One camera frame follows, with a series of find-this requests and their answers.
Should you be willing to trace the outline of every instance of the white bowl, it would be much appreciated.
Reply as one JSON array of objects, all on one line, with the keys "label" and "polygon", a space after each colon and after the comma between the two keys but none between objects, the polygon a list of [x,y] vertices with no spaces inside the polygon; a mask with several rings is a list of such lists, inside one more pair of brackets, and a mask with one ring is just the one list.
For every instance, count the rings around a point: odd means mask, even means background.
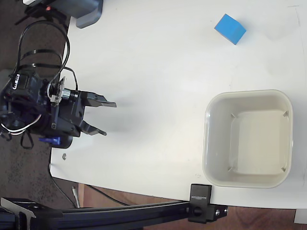
[{"label": "white bowl", "polygon": [[203,171],[214,185],[273,188],[291,168],[293,108],[278,90],[226,92],[209,103]]}]

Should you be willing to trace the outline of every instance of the white wire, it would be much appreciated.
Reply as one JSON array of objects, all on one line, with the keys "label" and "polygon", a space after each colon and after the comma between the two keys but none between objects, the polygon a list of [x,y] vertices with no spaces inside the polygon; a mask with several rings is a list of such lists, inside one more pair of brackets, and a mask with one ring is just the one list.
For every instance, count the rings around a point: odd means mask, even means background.
[{"label": "white wire", "polygon": [[21,132],[18,132],[18,133],[10,133],[10,134],[11,134],[12,136],[17,136],[17,135],[22,134],[24,131],[25,131],[25,129],[24,129],[23,131],[21,131]]},{"label": "white wire", "polygon": [[48,86],[47,86],[47,96],[51,100],[50,92],[49,92],[50,91],[50,86],[51,86],[51,83],[49,83]]},{"label": "white wire", "polygon": [[4,124],[1,124],[1,126],[2,126],[3,128],[5,128],[6,130],[8,130],[9,132],[11,132],[11,134],[13,135],[13,133],[16,133],[16,132],[21,132],[21,131],[24,132],[24,131],[25,131],[27,128],[29,128],[31,125],[34,125],[34,124],[40,119],[41,116],[42,116],[42,115],[40,114],[40,115],[37,117],[37,119],[35,119],[34,122],[28,124],[27,126],[25,126],[25,127],[23,127],[23,128],[20,128],[20,129],[16,129],[16,130],[8,129],[7,127],[4,126]]}]

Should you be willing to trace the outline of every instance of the table surface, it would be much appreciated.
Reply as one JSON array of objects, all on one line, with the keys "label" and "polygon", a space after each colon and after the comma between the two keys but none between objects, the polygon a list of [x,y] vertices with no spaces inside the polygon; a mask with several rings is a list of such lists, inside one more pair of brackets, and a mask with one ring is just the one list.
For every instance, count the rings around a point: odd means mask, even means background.
[{"label": "table surface", "polygon": [[[247,30],[236,46],[214,30],[225,13]],[[202,170],[209,101],[222,92],[277,89],[294,108],[287,179],[272,189],[214,186],[211,203],[307,208],[303,0],[105,0],[96,24],[72,26],[68,36],[67,66],[80,90],[104,95],[118,107],[86,108],[84,120],[108,135],[82,134],[68,149],[53,149],[53,176],[189,200],[190,184],[210,184]],[[62,76],[73,88],[72,75]]]},{"label": "table surface", "polygon": [[30,5],[35,0],[23,0],[23,4]]}]

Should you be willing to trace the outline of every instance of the dark carpet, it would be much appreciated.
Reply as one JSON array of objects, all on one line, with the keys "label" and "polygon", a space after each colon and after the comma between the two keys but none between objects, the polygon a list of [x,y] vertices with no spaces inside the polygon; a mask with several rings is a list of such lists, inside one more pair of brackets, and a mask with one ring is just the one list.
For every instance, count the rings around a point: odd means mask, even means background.
[{"label": "dark carpet", "polygon": [[[0,0],[0,70],[13,69],[17,59],[17,46],[25,27],[37,21],[27,19],[18,26],[14,23],[24,16],[22,1]],[[22,51],[52,48],[63,53],[65,41],[60,32],[48,25],[33,27],[27,33]],[[39,54],[27,63],[47,62],[57,64],[53,55]],[[40,76],[52,75],[56,69],[38,69]],[[38,141],[33,135],[35,146],[24,150],[20,146],[20,136],[10,142],[0,138],[0,197],[28,198],[52,208],[69,208],[71,204],[55,187],[48,174],[51,148]],[[71,186],[76,183],[56,179],[58,185],[74,201]]]}]

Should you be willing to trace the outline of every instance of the black cable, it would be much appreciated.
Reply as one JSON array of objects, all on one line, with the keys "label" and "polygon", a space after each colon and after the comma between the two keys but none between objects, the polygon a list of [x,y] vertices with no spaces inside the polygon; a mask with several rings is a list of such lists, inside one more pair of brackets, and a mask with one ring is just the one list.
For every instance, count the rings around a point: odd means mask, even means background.
[{"label": "black cable", "polygon": [[58,184],[56,183],[56,181],[53,179],[53,176],[51,175],[50,168],[49,168],[50,164],[51,164],[51,149],[50,149],[49,164],[48,164],[48,169],[47,169],[48,174],[49,174],[49,176],[50,176],[52,182],[54,183],[54,185],[59,189],[59,191],[63,194],[63,196],[72,204],[72,206],[73,206],[74,208],[77,208],[77,206],[75,205],[75,203],[66,195],[66,193],[58,186]]},{"label": "black cable", "polygon": [[[19,69],[25,69],[25,68],[37,68],[37,67],[41,67],[41,68],[51,68],[51,69],[58,69],[60,68],[60,65],[53,65],[53,64],[45,64],[45,63],[31,63],[31,64],[24,64],[24,65],[21,65],[19,67]],[[76,84],[76,90],[78,90],[78,82],[77,82],[77,77],[76,77],[76,74],[75,72],[69,68],[69,67],[66,67],[64,66],[63,69],[66,69],[68,71],[71,71],[72,74],[73,74],[73,77],[74,77],[74,80],[75,80],[75,84]]]},{"label": "black cable", "polygon": [[121,205],[123,205],[123,206],[129,206],[128,204],[126,204],[126,203],[124,203],[124,202],[121,202],[121,201],[119,201],[119,200],[116,200],[116,199],[110,197],[109,195],[105,194],[104,192],[100,191],[99,189],[97,189],[97,188],[95,188],[95,187],[93,187],[93,186],[91,186],[91,185],[88,185],[88,184],[87,184],[87,186],[90,187],[91,189],[95,190],[96,192],[100,193],[101,195],[104,195],[106,198],[109,198],[110,200],[113,200],[113,201],[116,202],[116,203],[119,203],[119,204],[121,204]]},{"label": "black cable", "polygon": [[31,50],[31,51],[28,51],[26,52],[24,55],[22,55],[21,59],[20,60],[23,60],[24,58],[30,56],[30,55],[34,55],[34,54],[46,54],[46,53],[49,53],[49,54],[55,54],[56,56],[59,57],[60,59],[60,63],[62,63],[63,61],[63,57],[62,55],[56,51],[56,50],[53,50],[53,49],[34,49],[34,50]]},{"label": "black cable", "polygon": [[59,30],[62,35],[64,36],[65,40],[66,40],[66,45],[67,45],[67,52],[66,52],[66,56],[65,56],[65,59],[63,61],[63,63],[61,64],[60,66],[60,69],[58,70],[58,72],[56,73],[56,75],[53,77],[53,79],[50,81],[53,82],[57,76],[61,73],[61,71],[64,69],[65,65],[67,64],[67,61],[68,61],[68,58],[69,58],[69,55],[70,55],[70,51],[71,51],[71,45],[69,43],[69,39],[66,35],[66,32],[57,24],[53,23],[53,22],[49,22],[49,21],[37,21],[37,22],[34,22],[34,23],[31,23],[30,25],[28,25],[25,30],[23,31],[23,33],[21,34],[20,36],[20,39],[19,39],[19,44],[18,44],[18,55],[17,55],[17,62],[16,62],[16,65],[15,65],[15,68],[14,68],[14,71],[13,73],[16,74],[17,71],[19,70],[19,67],[20,67],[20,61],[21,61],[21,46],[22,46],[22,43],[23,43],[23,40],[24,40],[24,36],[25,34],[27,33],[27,31],[35,26],[35,25],[38,25],[38,24],[48,24],[48,25],[51,25],[53,27],[55,27],[57,30]]},{"label": "black cable", "polygon": [[[29,141],[31,143],[31,146],[25,146],[24,145],[24,135],[28,135]],[[28,130],[25,130],[22,134],[21,134],[21,138],[20,138],[20,145],[25,149],[25,150],[31,150],[34,146],[34,142],[32,139],[32,136],[30,134],[30,132]]]},{"label": "black cable", "polygon": [[66,66],[64,66],[64,69],[69,70],[69,71],[71,71],[71,72],[72,72],[73,77],[75,78],[76,90],[78,90],[78,82],[77,82],[77,77],[76,77],[75,71],[73,71],[71,68],[66,67]]}]

